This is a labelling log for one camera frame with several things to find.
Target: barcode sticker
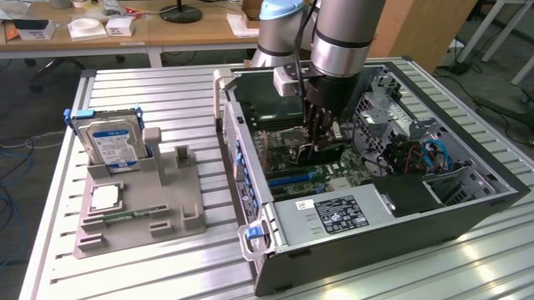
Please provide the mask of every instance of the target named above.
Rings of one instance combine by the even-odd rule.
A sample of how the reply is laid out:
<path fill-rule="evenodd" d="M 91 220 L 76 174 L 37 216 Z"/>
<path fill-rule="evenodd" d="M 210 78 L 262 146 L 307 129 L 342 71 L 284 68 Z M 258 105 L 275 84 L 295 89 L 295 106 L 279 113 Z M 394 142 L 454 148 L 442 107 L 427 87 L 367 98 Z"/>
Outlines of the barcode sticker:
<path fill-rule="evenodd" d="M 298 201 L 298 202 L 295 202 L 295 204 L 296 204 L 296 209 L 298 210 L 314 208 L 314 199 Z"/>

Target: open computer chassis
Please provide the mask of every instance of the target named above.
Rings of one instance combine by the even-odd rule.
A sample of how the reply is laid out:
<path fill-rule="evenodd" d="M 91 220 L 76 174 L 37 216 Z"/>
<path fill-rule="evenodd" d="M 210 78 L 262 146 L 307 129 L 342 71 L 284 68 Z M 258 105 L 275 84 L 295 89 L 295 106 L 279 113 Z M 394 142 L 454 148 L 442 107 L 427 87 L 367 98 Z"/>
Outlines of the open computer chassis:
<path fill-rule="evenodd" d="M 394 64 L 366 64 L 347 143 L 312 156 L 272 69 L 231 73 L 218 138 L 258 296 L 458 238 L 529 192 Z"/>

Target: power supply label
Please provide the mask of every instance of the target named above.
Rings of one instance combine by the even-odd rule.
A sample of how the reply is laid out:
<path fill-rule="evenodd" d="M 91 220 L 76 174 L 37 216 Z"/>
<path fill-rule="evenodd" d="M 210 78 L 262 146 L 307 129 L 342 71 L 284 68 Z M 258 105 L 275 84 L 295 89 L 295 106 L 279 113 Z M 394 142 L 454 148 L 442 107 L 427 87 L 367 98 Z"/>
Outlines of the power supply label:
<path fill-rule="evenodd" d="M 328 234 L 342 233 L 368 225 L 364 213 L 352 196 L 316 202 L 315 209 Z"/>

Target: blue expansion slot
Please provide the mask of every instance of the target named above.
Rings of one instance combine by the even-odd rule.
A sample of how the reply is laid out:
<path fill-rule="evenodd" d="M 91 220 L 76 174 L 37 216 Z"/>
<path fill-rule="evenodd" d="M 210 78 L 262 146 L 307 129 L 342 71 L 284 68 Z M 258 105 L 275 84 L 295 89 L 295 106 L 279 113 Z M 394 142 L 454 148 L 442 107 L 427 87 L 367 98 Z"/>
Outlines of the blue expansion slot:
<path fill-rule="evenodd" d="M 286 184 L 292 184 L 292 183 L 303 183 L 306 181 L 310 181 L 314 178 L 315 173 L 308 173 L 306 175 L 295 176 L 295 177 L 288 177 L 288 178 L 282 178 L 282 179 L 274 179 L 268 182 L 270 187 L 275 186 L 283 186 Z"/>

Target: black lamp base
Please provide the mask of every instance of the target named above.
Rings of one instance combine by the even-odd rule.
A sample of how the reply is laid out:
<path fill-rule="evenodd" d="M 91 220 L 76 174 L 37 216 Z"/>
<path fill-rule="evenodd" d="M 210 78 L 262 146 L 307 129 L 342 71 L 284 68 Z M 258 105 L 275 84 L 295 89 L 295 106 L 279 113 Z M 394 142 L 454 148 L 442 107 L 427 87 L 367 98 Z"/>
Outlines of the black lamp base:
<path fill-rule="evenodd" d="M 175 5 L 171 5 L 166 6 L 159 11 L 167 11 L 160 12 L 159 15 L 162 16 L 163 20 L 174 23 L 192 23 L 202 19 L 202 11 L 192 6 L 183 5 L 182 11 L 179 11 L 178 7 Z"/>

